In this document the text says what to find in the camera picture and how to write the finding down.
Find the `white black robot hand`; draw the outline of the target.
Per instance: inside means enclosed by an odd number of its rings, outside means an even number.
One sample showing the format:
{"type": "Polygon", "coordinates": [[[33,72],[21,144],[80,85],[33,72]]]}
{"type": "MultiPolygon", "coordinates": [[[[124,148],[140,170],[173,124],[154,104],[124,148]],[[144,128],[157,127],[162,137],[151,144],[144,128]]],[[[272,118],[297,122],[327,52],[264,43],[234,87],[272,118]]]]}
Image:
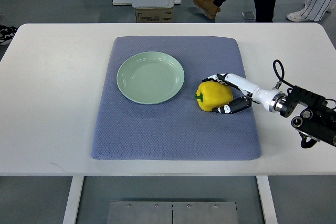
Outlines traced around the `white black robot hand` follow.
{"type": "Polygon", "coordinates": [[[269,112],[276,111],[276,104],[284,94],[278,89],[265,90],[247,79],[233,73],[214,74],[202,80],[212,81],[231,88],[233,100],[228,104],[213,108],[211,112],[220,114],[234,114],[247,109],[253,102],[261,104],[269,112]]]}

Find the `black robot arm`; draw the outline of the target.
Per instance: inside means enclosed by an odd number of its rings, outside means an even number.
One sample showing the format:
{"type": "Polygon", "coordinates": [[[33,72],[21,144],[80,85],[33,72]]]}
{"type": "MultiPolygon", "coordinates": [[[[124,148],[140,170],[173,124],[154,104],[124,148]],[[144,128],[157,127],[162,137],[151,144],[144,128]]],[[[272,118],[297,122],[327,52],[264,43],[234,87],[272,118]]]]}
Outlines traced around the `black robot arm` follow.
{"type": "Polygon", "coordinates": [[[274,88],[279,89],[283,83],[289,88],[287,94],[280,92],[275,95],[269,107],[270,111],[278,111],[281,116],[287,118],[297,104],[304,105],[305,109],[300,115],[291,120],[291,126],[301,137],[301,147],[311,148],[319,141],[335,146],[335,108],[327,107],[329,100],[285,81],[285,71],[280,60],[273,61],[273,69],[278,78],[274,88]]]}

